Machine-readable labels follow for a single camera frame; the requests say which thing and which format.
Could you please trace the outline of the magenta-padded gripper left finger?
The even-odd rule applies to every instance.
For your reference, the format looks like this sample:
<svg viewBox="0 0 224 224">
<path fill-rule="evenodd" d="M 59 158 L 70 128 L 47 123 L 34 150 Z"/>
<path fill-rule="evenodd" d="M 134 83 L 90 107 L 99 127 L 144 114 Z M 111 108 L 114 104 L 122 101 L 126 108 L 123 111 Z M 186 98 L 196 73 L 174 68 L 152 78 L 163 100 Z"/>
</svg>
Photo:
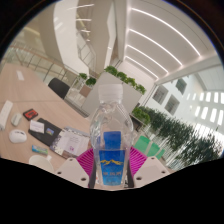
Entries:
<svg viewBox="0 0 224 224">
<path fill-rule="evenodd" d="M 77 158 L 68 158 L 55 174 L 81 187 L 93 189 L 96 181 L 93 150 L 88 149 Z"/>
</svg>

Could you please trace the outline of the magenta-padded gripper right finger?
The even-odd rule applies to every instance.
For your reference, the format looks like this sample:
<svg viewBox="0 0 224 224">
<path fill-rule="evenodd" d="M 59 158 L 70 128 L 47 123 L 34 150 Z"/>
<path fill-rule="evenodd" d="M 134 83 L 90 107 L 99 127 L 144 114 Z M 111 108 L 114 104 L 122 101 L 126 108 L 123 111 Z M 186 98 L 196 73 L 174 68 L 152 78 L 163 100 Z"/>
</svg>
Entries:
<svg viewBox="0 0 224 224">
<path fill-rule="evenodd" d="M 169 174 L 168 169 L 155 156 L 147 157 L 134 147 L 130 149 L 127 171 L 129 188 L 143 187 Z"/>
</svg>

